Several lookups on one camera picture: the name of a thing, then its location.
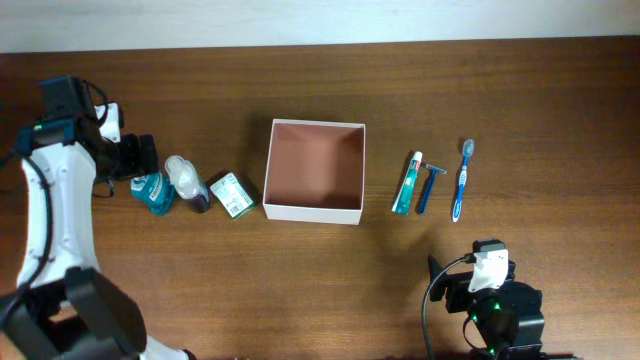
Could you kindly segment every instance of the open box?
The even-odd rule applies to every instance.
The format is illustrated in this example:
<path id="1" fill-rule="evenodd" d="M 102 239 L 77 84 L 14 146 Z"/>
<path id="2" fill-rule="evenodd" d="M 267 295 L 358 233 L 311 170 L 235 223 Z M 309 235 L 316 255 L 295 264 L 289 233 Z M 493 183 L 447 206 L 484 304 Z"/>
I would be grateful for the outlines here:
<path id="1" fill-rule="evenodd" d="M 274 119 L 263 206 L 272 220 L 357 225 L 364 124 Z"/>

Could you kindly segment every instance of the white wall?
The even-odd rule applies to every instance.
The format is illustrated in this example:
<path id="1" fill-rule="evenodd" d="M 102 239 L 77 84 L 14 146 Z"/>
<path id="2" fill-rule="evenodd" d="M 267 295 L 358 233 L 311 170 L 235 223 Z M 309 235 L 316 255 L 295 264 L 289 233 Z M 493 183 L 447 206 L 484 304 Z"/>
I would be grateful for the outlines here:
<path id="1" fill-rule="evenodd" d="M 640 0 L 0 0 L 0 52 L 640 34 Z"/>

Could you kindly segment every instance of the toothpaste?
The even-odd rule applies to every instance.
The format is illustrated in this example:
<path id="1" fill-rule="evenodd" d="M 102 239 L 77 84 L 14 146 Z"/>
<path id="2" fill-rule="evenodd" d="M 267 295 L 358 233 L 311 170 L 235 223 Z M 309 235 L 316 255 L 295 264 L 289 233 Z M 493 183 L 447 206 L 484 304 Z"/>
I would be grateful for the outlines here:
<path id="1" fill-rule="evenodd" d="M 420 170 L 421 161 L 422 153 L 420 151 L 416 151 L 415 154 L 413 154 L 413 159 L 411 159 L 409 169 L 407 170 L 407 174 L 404 176 L 402 185 L 400 185 L 398 197 L 393 203 L 391 211 L 402 215 L 409 215 L 411 196 L 413 196 L 413 189 L 416 184 L 416 179 L 418 178 L 418 170 Z"/>

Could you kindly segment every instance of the teal bottle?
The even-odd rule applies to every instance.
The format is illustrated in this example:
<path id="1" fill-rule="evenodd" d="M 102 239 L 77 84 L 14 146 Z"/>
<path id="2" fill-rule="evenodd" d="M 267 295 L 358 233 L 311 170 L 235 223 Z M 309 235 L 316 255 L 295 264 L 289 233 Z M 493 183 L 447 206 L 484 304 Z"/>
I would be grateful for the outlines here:
<path id="1" fill-rule="evenodd" d="M 155 173 L 131 179 L 131 195 L 141 200 L 154 215 L 162 216 L 169 211 L 175 189 L 162 173 Z"/>

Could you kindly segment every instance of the toothbrush handle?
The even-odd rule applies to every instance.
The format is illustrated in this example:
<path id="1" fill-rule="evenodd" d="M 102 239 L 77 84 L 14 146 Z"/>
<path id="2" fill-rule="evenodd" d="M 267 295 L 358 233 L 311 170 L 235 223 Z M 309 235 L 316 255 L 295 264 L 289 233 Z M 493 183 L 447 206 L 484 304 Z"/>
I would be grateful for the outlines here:
<path id="1" fill-rule="evenodd" d="M 424 196 L 422 197 L 422 202 L 420 203 L 420 209 L 418 214 L 424 214 L 424 210 L 427 208 L 427 203 L 429 203 L 429 197 L 431 196 L 431 188 L 433 187 L 433 183 L 436 181 L 436 172 L 432 171 L 431 176 L 429 176 L 429 182 L 427 182 L 427 188 L 424 191 Z"/>
<path id="2" fill-rule="evenodd" d="M 464 195 L 464 185 L 467 183 L 467 167 L 463 166 L 460 171 L 460 179 L 458 180 L 458 197 L 453 205 L 453 214 L 451 220 L 457 222 L 460 219 L 460 212 L 462 211 L 462 196 Z"/>

